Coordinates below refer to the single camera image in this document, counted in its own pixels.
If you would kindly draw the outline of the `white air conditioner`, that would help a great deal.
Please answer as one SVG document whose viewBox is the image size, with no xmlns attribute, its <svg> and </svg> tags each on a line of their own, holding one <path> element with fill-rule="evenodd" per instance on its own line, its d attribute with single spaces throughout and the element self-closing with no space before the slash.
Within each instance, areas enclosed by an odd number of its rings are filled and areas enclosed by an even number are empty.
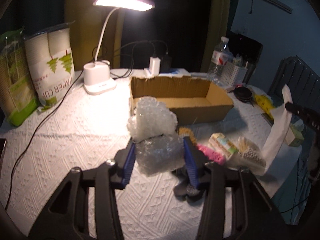
<svg viewBox="0 0 320 240">
<path fill-rule="evenodd" d="M 279 9 L 283 10 L 284 12 L 287 12 L 288 14 L 292 14 L 292 8 L 280 2 L 279 0 L 262 0 L 262 1 L 270 3 L 275 7 L 278 7 Z"/>
</svg>

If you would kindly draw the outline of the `white charger plug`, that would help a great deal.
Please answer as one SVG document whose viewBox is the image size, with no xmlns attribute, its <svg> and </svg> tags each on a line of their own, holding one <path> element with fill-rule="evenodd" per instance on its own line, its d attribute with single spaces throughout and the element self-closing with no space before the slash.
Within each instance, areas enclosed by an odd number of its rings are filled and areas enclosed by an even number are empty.
<svg viewBox="0 0 320 240">
<path fill-rule="evenodd" d="M 161 59 L 158 57 L 150 57 L 149 71 L 151 76 L 157 76 L 159 74 L 161 65 Z"/>
</svg>

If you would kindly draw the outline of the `grey black sock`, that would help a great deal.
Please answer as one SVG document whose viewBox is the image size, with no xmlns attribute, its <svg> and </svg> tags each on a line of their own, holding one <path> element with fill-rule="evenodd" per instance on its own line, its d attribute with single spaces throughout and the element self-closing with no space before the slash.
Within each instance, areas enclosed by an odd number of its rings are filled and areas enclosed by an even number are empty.
<svg viewBox="0 0 320 240">
<path fill-rule="evenodd" d="M 183 168 L 176 169 L 171 173 L 180 181 L 173 189 L 176 198 L 186 200 L 190 203 L 194 203 L 203 198 L 204 190 L 198 190 L 191 185 L 187 172 Z"/>
</svg>

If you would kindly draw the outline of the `brown cardboard box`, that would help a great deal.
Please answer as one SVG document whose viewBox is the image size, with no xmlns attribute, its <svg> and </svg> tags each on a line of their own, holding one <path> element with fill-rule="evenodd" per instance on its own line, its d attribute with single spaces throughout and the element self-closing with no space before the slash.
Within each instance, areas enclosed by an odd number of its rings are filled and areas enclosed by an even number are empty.
<svg viewBox="0 0 320 240">
<path fill-rule="evenodd" d="M 130 113 L 139 99 L 150 96 L 165 103 L 176 114 L 180 125 L 223 120 L 234 107 L 227 92 L 216 84 L 189 76 L 130 79 Z"/>
</svg>

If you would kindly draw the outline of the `dark chair back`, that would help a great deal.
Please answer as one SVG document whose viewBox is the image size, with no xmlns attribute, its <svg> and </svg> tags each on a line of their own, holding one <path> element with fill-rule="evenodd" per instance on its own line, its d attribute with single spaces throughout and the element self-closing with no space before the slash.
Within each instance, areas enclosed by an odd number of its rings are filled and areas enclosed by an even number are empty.
<svg viewBox="0 0 320 240">
<path fill-rule="evenodd" d="M 282 59 L 268 90 L 275 106 L 283 103 L 282 88 L 287 85 L 294 103 L 319 112 L 319 76 L 298 56 Z"/>
</svg>

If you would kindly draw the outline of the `white perforated basket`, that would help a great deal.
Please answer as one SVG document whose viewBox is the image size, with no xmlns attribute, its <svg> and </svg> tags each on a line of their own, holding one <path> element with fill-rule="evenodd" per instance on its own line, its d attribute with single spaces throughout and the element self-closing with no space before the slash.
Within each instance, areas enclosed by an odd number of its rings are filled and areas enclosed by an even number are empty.
<svg viewBox="0 0 320 240">
<path fill-rule="evenodd" d="M 243 79 L 247 73 L 245 67 L 238 67 L 230 62 L 227 62 L 223 66 L 221 80 L 227 85 L 239 85 L 243 82 Z"/>
</svg>

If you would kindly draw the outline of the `yellow curtain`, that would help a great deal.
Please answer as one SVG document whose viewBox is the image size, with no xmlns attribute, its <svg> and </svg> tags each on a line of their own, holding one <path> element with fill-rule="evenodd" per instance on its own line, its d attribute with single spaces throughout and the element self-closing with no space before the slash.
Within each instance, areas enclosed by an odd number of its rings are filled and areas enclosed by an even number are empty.
<svg viewBox="0 0 320 240">
<path fill-rule="evenodd" d="M 70 27 L 70 43 L 73 53 L 75 70 L 82 70 L 84 64 L 95 56 L 95 47 L 103 24 L 112 7 L 98 7 L 93 5 L 96 0 L 65 0 L 65 21 L 72 22 Z M 124 23 L 124 10 L 116 10 L 110 16 L 101 48 L 100 59 L 115 63 L 118 68 L 120 60 L 114 60 L 114 50 L 120 47 Z"/>
</svg>

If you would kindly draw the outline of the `colourful tissue pack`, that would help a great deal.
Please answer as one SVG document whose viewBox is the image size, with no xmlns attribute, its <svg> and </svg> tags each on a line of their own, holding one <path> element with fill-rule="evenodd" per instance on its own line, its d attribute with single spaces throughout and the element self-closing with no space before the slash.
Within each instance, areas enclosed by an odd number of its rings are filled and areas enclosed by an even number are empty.
<svg viewBox="0 0 320 240">
<path fill-rule="evenodd" d="M 239 149 L 223 133 L 213 133 L 208 141 L 217 151 L 222 152 L 227 160 L 239 153 Z"/>
</svg>

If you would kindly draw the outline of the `white paper towel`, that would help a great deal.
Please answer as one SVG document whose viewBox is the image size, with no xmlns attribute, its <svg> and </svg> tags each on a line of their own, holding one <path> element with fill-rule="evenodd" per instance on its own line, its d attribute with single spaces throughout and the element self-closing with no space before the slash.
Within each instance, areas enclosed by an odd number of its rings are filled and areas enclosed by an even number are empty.
<svg viewBox="0 0 320 240">
<path fill-rule="evenodd" d="M 283 144 L 283 141 L 286 138 L 287 132 L 290 127 L 292 113 L 286 110 L 285 104 L 288 102 L 292 103 L 291 91 L 287 85 L 284 85 L 281 92 L 283 95 L 284 103 L 281 106 L 270 111 L 274 119 L 274 124 L 271 127 L 270 134 L 267 137 L 266 142 L 261 150 L 262 157 L 266 162 L 266 166 L 262 175 L 264 175 L 270 168 L 272 162 L 274 161 Z"/>
</svg>

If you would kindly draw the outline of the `pink plush toy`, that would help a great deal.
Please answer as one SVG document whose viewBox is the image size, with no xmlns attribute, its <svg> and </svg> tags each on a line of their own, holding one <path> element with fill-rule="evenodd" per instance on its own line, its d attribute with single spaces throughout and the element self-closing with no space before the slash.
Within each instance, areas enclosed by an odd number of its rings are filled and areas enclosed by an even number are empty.
<svg viewBox="0 0 320 240">
<path fill-rule="evenodd" d="M 204 146 L 202 144 L 197 144 L 197 148 L 210 160 L 213 161 L 219 165 L 224 165 L 226 162 L 225 156 L 213 150 L 212 148 L 209 148 L 207 146 Z"/>
</svg>

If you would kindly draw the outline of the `clear water bottle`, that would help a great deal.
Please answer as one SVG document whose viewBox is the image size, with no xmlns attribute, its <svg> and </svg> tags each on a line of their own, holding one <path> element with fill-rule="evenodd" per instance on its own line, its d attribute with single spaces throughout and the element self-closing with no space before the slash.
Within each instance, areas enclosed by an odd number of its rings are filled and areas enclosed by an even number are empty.
<svg viewBox="0 0 320 240">
<path fill-rule="evenodd" d="M 227 37 L 222 36 L 220 42 L 214 47 L 213 50 L 207 76 L 208 79 L 211 82 L 214 82 L 216 85 L 220 83 L 219 74 L 222 71 L 223 66 L 225 66 L 228 62 L 230 57 L 228 41 L 229 39 Z"/>
</svg>

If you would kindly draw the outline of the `brown plush bear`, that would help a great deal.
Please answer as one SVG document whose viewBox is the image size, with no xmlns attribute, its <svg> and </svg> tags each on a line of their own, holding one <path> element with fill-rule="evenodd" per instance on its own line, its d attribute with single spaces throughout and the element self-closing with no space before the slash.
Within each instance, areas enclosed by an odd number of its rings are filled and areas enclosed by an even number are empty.
<svg viewBox="0 0 320 240">
<path fill-rule="evenodd" d="M 196 137 L 191 129 L 187 127 L 179 127 L 177 132 L 180 137 L 188 137 L 194 145 L 197 144 Z"/>
</svg>

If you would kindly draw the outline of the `clear bubble wrap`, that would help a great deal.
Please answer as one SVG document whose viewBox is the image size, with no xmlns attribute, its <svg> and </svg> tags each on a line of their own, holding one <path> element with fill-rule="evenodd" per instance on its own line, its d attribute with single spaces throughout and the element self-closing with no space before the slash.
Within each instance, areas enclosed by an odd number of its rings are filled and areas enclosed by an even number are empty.
<svg viewBox="0 0 320 240">
<path fill-rule="evenodd" d="M 183 138 L 177 133 L 177 116 L 151 96 L 139 98 L 127 129 L 136 145 L 140 173 L 154 176 L 185 165 Z"/>
</svg>

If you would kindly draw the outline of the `green paper cups pack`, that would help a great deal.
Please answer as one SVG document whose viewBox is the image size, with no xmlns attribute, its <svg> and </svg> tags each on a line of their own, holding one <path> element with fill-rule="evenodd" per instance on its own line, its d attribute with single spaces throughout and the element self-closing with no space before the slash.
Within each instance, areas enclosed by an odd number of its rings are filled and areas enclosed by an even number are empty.
<svg viewBox="0 0 320 240">
<path fill-rule="evenodd" d="M 1 35 L 1 110 L 18 127 L 39 107 L 25 54 L 23 29 Z"/>
</svg>

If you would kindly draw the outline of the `black round case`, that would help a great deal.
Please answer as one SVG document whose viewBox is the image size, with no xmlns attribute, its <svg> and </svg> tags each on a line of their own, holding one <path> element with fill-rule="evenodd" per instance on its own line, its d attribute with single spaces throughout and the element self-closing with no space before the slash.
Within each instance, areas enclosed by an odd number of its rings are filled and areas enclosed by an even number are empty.
<svg viewBox="0 0 320 240">
<path fill-rule="evenodd" d="M 236 87 L 233 90 L 233 94 L 241 102 L 250 102 L 252 100 L 252 91 L 247 87 Z"/>
</svg>

